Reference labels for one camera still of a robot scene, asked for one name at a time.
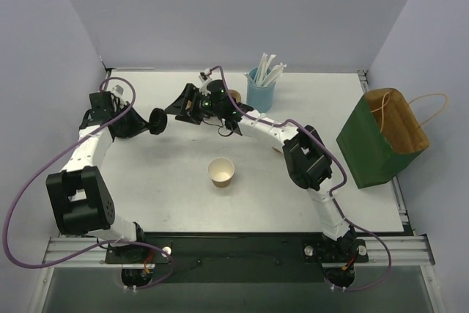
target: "bag handle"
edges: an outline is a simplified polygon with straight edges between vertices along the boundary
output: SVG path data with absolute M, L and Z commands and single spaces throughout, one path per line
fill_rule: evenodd
M 436 117 L 438 114 L 440 114 L 443 110 L 446 109 L 446 106 L 448 106 L 448 103 L 449 103 L 449 97 L 448 95 L 446 95 L 445 93 L 430 93 L 428 95 L 421 95 L 417 98 L 413 98 L 408 104 L 410 105 L 411 103 L 421 99 L 421 98 L 425 98 L 425 97 L 434 97 L 434 96 L 441 96 L 441 97 L 444 97 L 445 98 L 445 103 L 443 104 L 443 106 L 441 107 L 440 110 L 438 110 L 436 113 L 434 113 L 431 117 L 429 117 L 428 119 L 426 119 L 425 121 L 421 122 L 421 124 L 418 126 L 418 128 L 421 128 L 422 125 L 426 124 L 428 121 L 430 121 L 431 119 L 433 119 L 434 117 Z M 371 110 L 371 113 L 375 113 L 376 111 L 379 111 L 381 110 L 381 128 L 380 128 L 380 132 L 383 131 L 383 128 L 384 128 L 384 107 L 388 105 L 389 103 L 389 100 L 391 100 L 391 93 L 390 92 L 386 92 L 384 95 L 383 95 L 383 99 L 381 100 L 381 107 L 379 108 L 376 108 L 375 110 Z
M 449 103 L 449 97 L 448 95 L 446 95 L 445 93 L 430 93 L 429 95 L 421 95 L 420 97 L 417 97 L 417 98 L 413 98 L 409 104 L 415 102 L 416 100 L 419 100 L 421 98 L 425 98 L 425 97 L 434 97 L 435 95 L 439 95 L 441 97 L 444 97 L 445 98 L 445 103 L 443 104 L 443 106 L 441 107 L 441 109 L 439 111 L 437 111 L 436 113 L 434 113 L 431 117 L 429 117 L 428 119 L 426 119 L 425 121 L 421 122 L 420 125 L 418 126 L 419 128 L 422 127 L 422 125 L 426 124 L 428 121 L 430 121 L 431 119 L 433 119 L 434 117 L 436 117 L 439 113 L 441 113 L 443 110 L 446 109 L 446 106 L 448 106 L 448 103 Z

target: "wall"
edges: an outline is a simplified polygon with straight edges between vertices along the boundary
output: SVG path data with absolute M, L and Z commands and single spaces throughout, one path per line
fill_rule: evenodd
M 71 0 L 108 67 L 366 69 L 407 0 Z
M 394 86 L 407 99 L 446 92 L 447 111 L 425 126 L 432 146 L 399 181 L 410 220 L 429 235 L 449 312 L 465 312 L 469 228 L 469 0 L 409 0 L 370 69 L 373 88 Z M 428 117 L 442 100 L 414 109 Z
M 76 140 L 87 93 L 105 73 L 69 0 L 0 0 L 0 18 L 3 223 L 25 179 Z M 12 251 L 24 261 L 41 262 L 56 232 L 41 177 L 14 215 Z M 0 311 L 25 312 L 39 272 L 14 267 L 2 251 L 0 273 Z

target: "tabletop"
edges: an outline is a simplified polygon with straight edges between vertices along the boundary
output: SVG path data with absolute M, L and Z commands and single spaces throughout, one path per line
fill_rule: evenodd
M 201 86 L 197 72 L 114 70 L 112 76 L 134 85 L 134 108 L 144 119 L 154 108 L 171 104 L 186 83 Z M 226 73 L 226 80 L 245 102 L 244 74 Z M 130 100 L 130 90 L 118 84 Z M 337 200 L 351 221 L 375 232 L 401 232 L 391 184 L 358 190 L 336 143 L 362 94 L 356 74 L 284 73 L 267 115 L 277 121 L 293 118 L 317 129 L 347 170 L 349 181 Z M 207 173 L 209 162 L 217 157 L 234 163 L 227 188 L 216 188 Z M 332 170 L 328 184 L 335 185 L 341 174 L 335 165 Z M 116 213 L 147 232 L 322 231 L 312 201 L 290 180 L 282 154 L 249 137 L 221 137 L 214 126 L 192 125 L 170 116 L 158 136 L 143 133 L 129 140 L 116 139 L 101 173 Z

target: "purple cable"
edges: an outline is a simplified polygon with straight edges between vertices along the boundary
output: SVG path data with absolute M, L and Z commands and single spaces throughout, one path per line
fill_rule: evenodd
M 247 117 L 248 119 L 251 119 L 251 120 L 254 120 L 256 121 L 256 118 L 255 117 L 252 117 L 251 115 L 245 113 L 237 104 L 236 104 L 236 101 L 235 99 L 233 99 L 232 95 L 229 93 L 229 89 L 228 89 L 228 85 L 226 84 L 226 79 L 225 79 L 225 74 L 224 74 L 224 71 L 223 71 L 223 68 L 220 66 L 220 65 L 217 65 L 215 67 L 212 67 L 210 69 L 210 75 L 212 74 L 212 72 L 214 70 L 220 70 L 220 74 L 221 74 L 221 80 L 223 82 L 223 86 L 225 87 L 225 90 L 226 90 L 226 93 L 228 95 L 228 98 L 229 98 L 229 101 L 232 103 L 232 105 L 234 106 L 234 108 L 240 113 L 242 114 L 244 117 Z M 273 126 L 274 128 L 282 128 L 284 127 L 285 125 L 287 125 L 288 123 L 291 123 L 293 125 L 295 125 L 297 128 L 299 128 L 301 130 L 301 132 L 305 133 L 336 165 L 337 167 L 339 168 L 341 174 L 342 174 L 342 177 L 343 177 L 343 180 L 338 183 L 337 185 L 335 185 L 334 187 L 332 187 L 330 190 L 329 190 L 329 196 L 333 196 L 333 192 L 338 190 L 339 188 L 341 188 L 343 185 L 345 185 L 347 183 L 347 173 L 345 172 L 345 169 L 344 167 L 341 165 L 341 163 L 339 162 L 339 160 L 325 147 L 324 144 L 322 144 L 321 142 L 319 142 L 316 137 L 314 137 L 308 130 L 306 130 L 299 122 L 296 122 L 295 120 L 293 119 L 286 119 L 284 122 L 282 123 L 278 123 L 278 124 L 272 124 L 272 122 L 268 122 L 266 120 L 263 120 L 263 119 L 259 119 L 257 120 L 258 122 L 261 122 L 263 124 L 266 124 L 266 125 L 269 125 L 269 126 Z M 391 275 L 391 269 L 392 269 L 392 259 L 391 259 L 391 252 L 389 251 L 389 248 L 387 247 L 387 245 L 384 243 L 383 240 L 381 240 L 381 238 L 376 235 L 375 233 L 367 230 L 367 229 L 364 229 L 363 227 L 360 227 L 358 226 L 357 224 L 354 224 L 353 222 L 351 222 L 351 220 L 349 220 L 345 214 L 344 214 L 344 211 L 341 209 L 339 203 L 337 202 L 336 199 L 333 199 L 333 203 L 335 204 L 337 210 L 339 211 L 339 214 L 341 215 L 341 217 L 352 227 L 355 227 L 357 229 L 359 229 L 360 231 L 362 232 L 365 232 L 367 233 L 368 235 L 371 235 L 372 237 L 376 238 L 378 240 L 378 242 L 380 242 L 385 251 L 386 251 L 386 254 L 388 255 L 388 268 L 385 272 L 385 274 L 380 278 L 378 279 L 377 281 L 374 281 L 370 284 L 367 284 L 367 285 L 363 285 L 361 287 L 352 287 L 352 288 L 347 288 L 345 291 L 348 291 L 348 292 L 356 292 L 356 291 L 361 291 L 361 290 L 365 290 L 365 289 L 369 289 L 371 287 L 374 287 L 376 285 L 378 285 L 380 282 L 386 280 L 389 275 Z
M 152 286 L 155 286 L 156 284 L 159 284 L 160 282 L 162 282 L 163 280 L 167 279 L 173 272 L 173 259 L 168 255 L 166 254 L 165 251 L 163 251 L 162 249 L 156 247 L 156 246 L 153 246 L 153 245 L 150 245 L 148 243 L 141 243 L 141 242 L 130 242 L 130 241 L 125 241 L 125 240 L 119 240 L 119 241 L 115 241 L 115 240 L 107 240 L 107 241 L 103 241 L 103 242 L 100 242 L 100 243 L 96 243 L 92 246 L 89 246 L 89 247 L 86 247 L 80 251 L 77 251 L 73 254 L 70 254 L 69 256 L 66 256 L 64 258 L 61 258 L 61 259 L 58 259 L 58 260 L 55 260 L 53 262 L 48 262 L 48 263 L 41 263 L 41 264 L 29 264 L 29 263 L 25 263 L 25 262 L 21 262 L 20 260 L 16 259 L 12 252 L 10 251 L 10 247 L 8 245 L 8 229 L 10 228 L 10 222 L 12 220 L 12 216 L 13 216 L 13 211 L 15 210 L 16 208 L 16 205 L 18 204 L 18 202 L 20 201 L 20 198 L 23 196 L 24 192 L 26 191 L 26 189 L 32 184 L 32 182 L 34 180 L 37 179 L 37 177 L 39 177 L 39 175 L 41 175 L 45 170 L 47 170 L 50 166 L 52 166 L 54 163 L 56 163 L 61 157 L 63 157 L 64 155 L 66 155 L 68 152 L 74 150 L 76 147 L 78 147 L 80 144 L 84 143 L 87 139 L 89 139 L 91 136 L 93 136 L 94 134 L 96 134 L 97 132 L 103 130 L 104 128 L 107 128 L 109 125 L 111 124 L 114 124 L 117 120 L 121 119 L 124 115 L 126 115 L 126 113 L 129 112 L 129 110 L 132 109 L 133 107 L 133 104 L 135 103 L 135 99 L 136 99 L 136 92 L 135 92 L 135 88 L 132 86 L 132 84 L 127 81 L 126 79 L 124 78 L 120 78 L 120 77 L 110 77 L 110 78 L 107 78 L 106 80 L 104 80 L 101 85 L 100 85 L 100 91 L 103 90 L 103 87 L 104 85 L 111 81 L 111 80 L 118 80 L 118 81 L 122 81 L 124 83 L 126 83 L 129 87 L 130 87 L 130 90 L 132 91 L 132 100 L 130 102 L 130 104 L 127 106 L 127 108 L 124 109 L 124 111 L 122 113 L 120 113 L 119 115 L 117 115 L 115 118 L 109 120 L 107 123 L 105 123 L 104 125 L 101 125 L 99 128 L 97 128 L 96 130 L 93 130 L 91 133 L 89 133 L 88 135 L 86 135 L 85 137 L 83 137 L 82 139 L 80 139 L 79 141 L 75 142 L 74 144 L 72 144 L 70 147 L 68 147 L 67 149 L 65 149 L 64 151 L 60 152 L 55 158 L 53 158 L 51 161 L 49 161 L 46 165 L 44 165 L 41 169 L 39 169 L 24 185 L 23 187 L 20 188 L 20 190 L 17 192 L 15 198 L 13 199 L 12 201 L 12 204 L 10 205 L 10 208 L 8 208 L 8 211 L 7 211 L 7 216 L 5 218 L 5 222 L 3 224 L 3 232 L 1 234 L 1 239 L 2 239 L 2 244 L 3 244 L 3 250 L 5 252 L 5 255 L 7 256 L 8 260 L 13 263 L 14 265 L 17 265 L 18 267 L 22 267 L 22 268 L 25 268 L 25 269 L 41 269 L 41 268 L 47 268 L 47 267 L 52 267 L 54 265 L 57 265 L 57 264 L 60 264 L 60 263 L 63 263 L 63 262 L 66 262 L 68 261 L 69 259 L 72 259 L 72 258 L 75 258 L 77 256 L 79 256 L 80 254 L 83 254 L 87 251 L 89 251 L 90 249 L 93 249 L 95 247 L 98 247 L 98 246 L 101 246 L 103 244 L 107 244 L 107 243 L 115 243 L 115 242 L 118 242 L 118 243 L 125 243 L 125 244 L 133 244 L 133 245 L 137 245 L 137 246 L 142 246 L 142 247 L 147 247 L 147 248 L 150 248 L 152 249 L 153 251 L 157 251 L 157 252 L 160 252 L 164 255 L 166 255 L 168 258 L 169 258 L 169 262 L 171 264 L 171 270 L 169 271 L 169 273 L 167 273 L 165 276 L 159 278 L 157 281 L 152 281 L 150 282 L 147 286 L 144 286 L 144 287 L 140 287 L 141 289 L 146 289 L 146 288 L 149 288 L 149 287 L 152 287 Z

